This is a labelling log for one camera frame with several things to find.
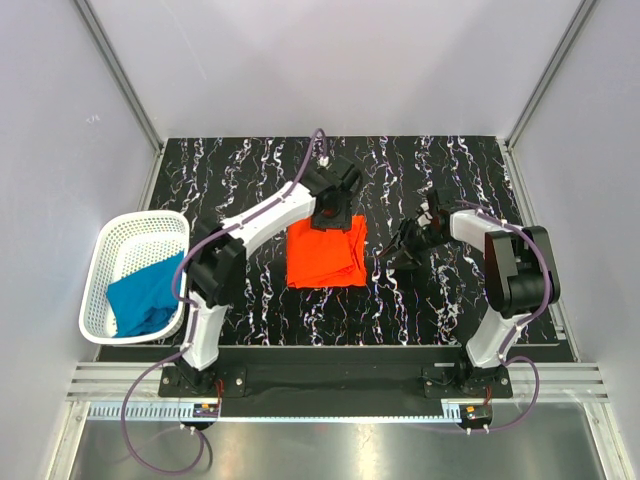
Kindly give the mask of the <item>orange t-shirt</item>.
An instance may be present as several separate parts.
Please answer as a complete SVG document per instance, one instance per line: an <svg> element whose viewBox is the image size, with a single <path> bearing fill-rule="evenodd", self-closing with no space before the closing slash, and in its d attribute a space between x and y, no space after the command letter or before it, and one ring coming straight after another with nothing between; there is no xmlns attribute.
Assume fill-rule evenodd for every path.
<svg viewBox="0 0 640 480"><path fill-rule="evenodd" d="M286 281L290 288L364 287L367 283L366 217L355 215L348 231L320 231L304 219L287 229Z"/></svg>

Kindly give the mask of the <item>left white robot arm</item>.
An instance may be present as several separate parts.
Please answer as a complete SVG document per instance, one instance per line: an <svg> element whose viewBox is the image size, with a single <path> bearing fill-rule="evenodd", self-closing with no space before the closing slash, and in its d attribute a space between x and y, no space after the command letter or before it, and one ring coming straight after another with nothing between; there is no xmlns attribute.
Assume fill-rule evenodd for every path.
<svg viewBox="0 0 640 480"><path fill-rule="evenodd" d="M219 340L228 308L245 288L251 255L276 234L300 220L320 230L345 231L351 226L351 202L362 185L355 166L319 167L289 181L254 207L207 231L179 267L186 274L189 306L187 331L180 351L187 366L181 384L196 396L215 386L211 367L219 357Z"/></svg>

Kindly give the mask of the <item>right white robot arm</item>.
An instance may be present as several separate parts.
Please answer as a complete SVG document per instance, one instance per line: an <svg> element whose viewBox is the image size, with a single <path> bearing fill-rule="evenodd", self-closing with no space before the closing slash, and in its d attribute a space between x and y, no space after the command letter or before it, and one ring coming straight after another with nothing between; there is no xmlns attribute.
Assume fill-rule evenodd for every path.
<svg viewBox="0 0 640 480"><path fill-rule="evenodd" d="M546 228L513 225L482 208L422 210L401 222L378 256L394 270L410 270L422 265L427 251L453 241L484 258L487 311L466 343L467 363L453 374L457 390L472 397L488 387L488 370L506 364L524 327L558 301L560 282Z"/></svg>

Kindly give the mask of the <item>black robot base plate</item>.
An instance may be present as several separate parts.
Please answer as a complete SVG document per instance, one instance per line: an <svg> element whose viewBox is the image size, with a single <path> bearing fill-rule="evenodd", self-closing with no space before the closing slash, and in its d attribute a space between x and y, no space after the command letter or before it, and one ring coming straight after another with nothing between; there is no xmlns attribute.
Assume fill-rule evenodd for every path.
<svg viewBox="0 0 640 480"><path fill-rule="evenodd" d="M411 412L443 400L472 403L512 398L505 370L489 377L485 387L458 383L461 352L457 346L223 346L218 360L201 373L184 362L164 367L158 393L261 408L337 405L356 411Z"/></svg>

